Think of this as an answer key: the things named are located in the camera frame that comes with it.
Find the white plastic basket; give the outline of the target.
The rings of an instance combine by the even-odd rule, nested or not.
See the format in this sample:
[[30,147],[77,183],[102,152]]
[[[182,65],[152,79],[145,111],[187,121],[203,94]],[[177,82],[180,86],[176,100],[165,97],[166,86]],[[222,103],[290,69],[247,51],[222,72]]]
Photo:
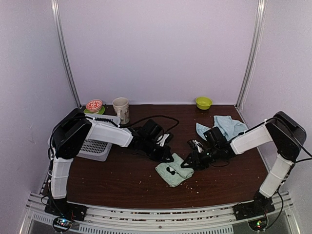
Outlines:
[[95,130],[91,122],[97,120],[100,124],[119,125],[120,118],[109,115],[85,114],[79,109],[69,113],[52,130],[48,140],[49,149],[53,155],[64,159],[76,156],[105,161],[112,143],[91,136]]

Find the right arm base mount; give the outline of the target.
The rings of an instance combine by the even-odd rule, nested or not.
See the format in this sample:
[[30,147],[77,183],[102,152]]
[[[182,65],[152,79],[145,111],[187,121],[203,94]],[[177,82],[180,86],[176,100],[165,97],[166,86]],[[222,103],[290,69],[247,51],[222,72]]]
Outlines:
[[233,206],[237,221],[246,219],[251,230],[264,231],[269,225],[268,213],[275,211],[272,198],[255,195],[253,201]]

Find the green panda towel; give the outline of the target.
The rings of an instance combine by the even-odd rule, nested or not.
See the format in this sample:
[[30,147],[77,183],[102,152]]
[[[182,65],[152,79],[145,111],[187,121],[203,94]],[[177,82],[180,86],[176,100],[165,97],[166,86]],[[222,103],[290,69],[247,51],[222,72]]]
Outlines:
[[170,187],[174,188],[191,178],[195,171],[192,168],[181,168],[184,160],[176,153],[172,156],[173,162],[160,163],[155,170]]

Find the light blue towel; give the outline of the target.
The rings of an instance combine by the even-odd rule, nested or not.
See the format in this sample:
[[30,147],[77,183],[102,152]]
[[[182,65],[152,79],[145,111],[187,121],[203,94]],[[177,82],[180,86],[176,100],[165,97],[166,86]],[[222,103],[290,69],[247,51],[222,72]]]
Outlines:
[[[227,140],[238,136],[239,133],[242,133],[248,129],[246,124],[239,120],[232,119],[231,116],[214,116],[214,127],[218,127]],[[203,140],[206,140],[204,133],[210,128],[196,123],[195,129],[197,134]]]

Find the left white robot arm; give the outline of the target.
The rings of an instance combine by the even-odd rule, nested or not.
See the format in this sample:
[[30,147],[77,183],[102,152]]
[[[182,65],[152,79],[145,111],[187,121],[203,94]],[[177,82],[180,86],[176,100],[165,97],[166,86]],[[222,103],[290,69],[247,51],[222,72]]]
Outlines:
[[66,216],[70,212],[70,205],[62,199],[67,196],[67,180],[73,159],[86,140],[141,151],[154,161],[173,162],[170,146],[166,142],[161,143],[162,140],[166,141],[164,129],[153,117],[146,117],[144,120],[146,122],[140,127],[134,124],[121,126],[110,117],[87,115],[81,109],[75,108],[59,122],[49,138],[52,210],[59,216]]

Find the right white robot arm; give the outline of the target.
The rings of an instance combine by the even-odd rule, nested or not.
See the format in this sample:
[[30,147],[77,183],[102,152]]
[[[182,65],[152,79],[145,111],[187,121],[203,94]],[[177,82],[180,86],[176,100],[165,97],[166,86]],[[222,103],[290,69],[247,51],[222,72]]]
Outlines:
[[196,140],[190,141],[193,151],[181,163],[182,168],[204,170],[218,159],[228,160],[263,144],[275,144],[275,163],[250,204],[252,214],[260,215],[271,204],[272,196],[278,188],[288,179],[300,151],[304,149],[307,134],[301,125],[280,111],[232,139],[227,140],[218,127],[204,132],[204,137],[210,147],[204,149]]

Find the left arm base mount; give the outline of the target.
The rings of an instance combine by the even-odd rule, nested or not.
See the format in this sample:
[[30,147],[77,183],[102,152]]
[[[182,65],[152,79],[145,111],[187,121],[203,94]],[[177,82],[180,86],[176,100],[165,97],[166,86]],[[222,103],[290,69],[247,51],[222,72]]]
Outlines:
[[75,221],[84,221],[87,207],[84,205],[67,202],[67,198],[48,198],[44,211],[56,216],[52,221],[52,227],[57,233],[64,233],[71,229]]

